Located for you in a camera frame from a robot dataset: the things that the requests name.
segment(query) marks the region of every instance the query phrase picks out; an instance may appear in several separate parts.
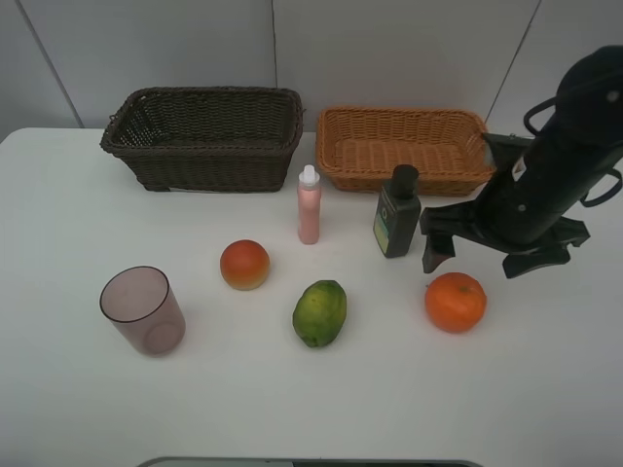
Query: white wall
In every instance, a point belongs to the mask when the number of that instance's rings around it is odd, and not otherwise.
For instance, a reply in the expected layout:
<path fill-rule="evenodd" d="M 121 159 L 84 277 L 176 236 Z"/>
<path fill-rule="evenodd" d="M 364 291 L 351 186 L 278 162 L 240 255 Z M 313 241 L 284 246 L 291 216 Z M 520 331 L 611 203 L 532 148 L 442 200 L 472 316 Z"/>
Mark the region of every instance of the white wall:
<path fill-rule="evenodd" d="M 0 0 L 0 140 L 79 124 L 17 2 Z M 277 83 L 302 95 L 307 130 L 323 107 L 354 103 L 491 111 L 491 131 L 526 134 L 524 113 L 579 58 L 623 43 L 623 1 L 542 0 L 502 86 L 538 0 L 21 2 L 97 127 L 144 87 Z"/>
<path fill-rule="evenodd" d="M 543 0 L 487 122 L 490 131 L 529 135 L 524 114 L 556 94 L 572 65 L 605 45 L 623 44 L 622 0 Z M 544 124 L 551 112 L 532 122 Z"/>
<path fill-rule="evenodd" d="M 275 0 L 277 82 L 329 105 L 487 117 L 537 0 Z"/>
<path fill-rule="evenodd" d="M 134 90 L 275 85 L 271 0 L 22 0 L 85 126 Z"/>
<path fill-rule="evenodd" d="M 25 126 L 78 126 L 13 0 L 0 0 L 0 141 Z"/>

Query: dark brown wicker basket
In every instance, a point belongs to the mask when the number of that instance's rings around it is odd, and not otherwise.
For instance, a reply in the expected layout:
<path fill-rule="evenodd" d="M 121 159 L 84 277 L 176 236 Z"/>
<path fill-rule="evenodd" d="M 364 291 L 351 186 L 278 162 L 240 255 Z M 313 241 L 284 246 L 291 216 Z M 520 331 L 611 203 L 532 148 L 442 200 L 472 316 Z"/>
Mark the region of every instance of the dark brown wicker basket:
<path fill-rule="evenodd" d="M 302 131 L 293 90 L 149 88 L 111 117 L 101 148 L 150 191 L 276 192 Z"/>

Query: bottle label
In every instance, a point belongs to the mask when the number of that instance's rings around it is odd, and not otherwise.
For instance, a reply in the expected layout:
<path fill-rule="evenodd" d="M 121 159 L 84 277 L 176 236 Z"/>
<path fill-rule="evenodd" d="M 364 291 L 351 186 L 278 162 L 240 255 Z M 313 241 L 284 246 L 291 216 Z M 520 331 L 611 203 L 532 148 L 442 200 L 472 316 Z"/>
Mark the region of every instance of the bottle label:
<path fill-rule="evenodd" d="M 383 253 L 387 253 L 387 247 L 389 245 L 389 229 L 392 227 L 393 218 L 395 217 L 395 211 L 389 200 L 386 198 L 385 192 L 381 193 L 379 197 L 379 207 L 377 208 L 377 215 L 374 219 L 374 235 L 377 238 L 379 247 Z"/>
<path fill-rule="evenodd" d="M 528 170 L 528 168 L 524 162 L 524 156 L 521 156 L 519 160 L 515 162 L 515 165 L 513 165 L 513 169 L 511 170 L 513 180 L 519 182 L 519 179 L 526 173 L 526 170 Z"/>

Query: cup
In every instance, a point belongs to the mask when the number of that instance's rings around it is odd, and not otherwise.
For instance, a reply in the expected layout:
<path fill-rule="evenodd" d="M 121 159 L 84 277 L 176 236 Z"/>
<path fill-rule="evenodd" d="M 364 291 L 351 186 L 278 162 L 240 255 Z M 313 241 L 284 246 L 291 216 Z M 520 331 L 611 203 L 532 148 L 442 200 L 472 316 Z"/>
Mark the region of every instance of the cup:
<path fill-rule="evenodd" d="M 165 274 L 156 268 L 126 269 L 108 281 L 99 297 L 102 313 L 146 355 L 163 355 L 184 337 L 186 321 Z"/>

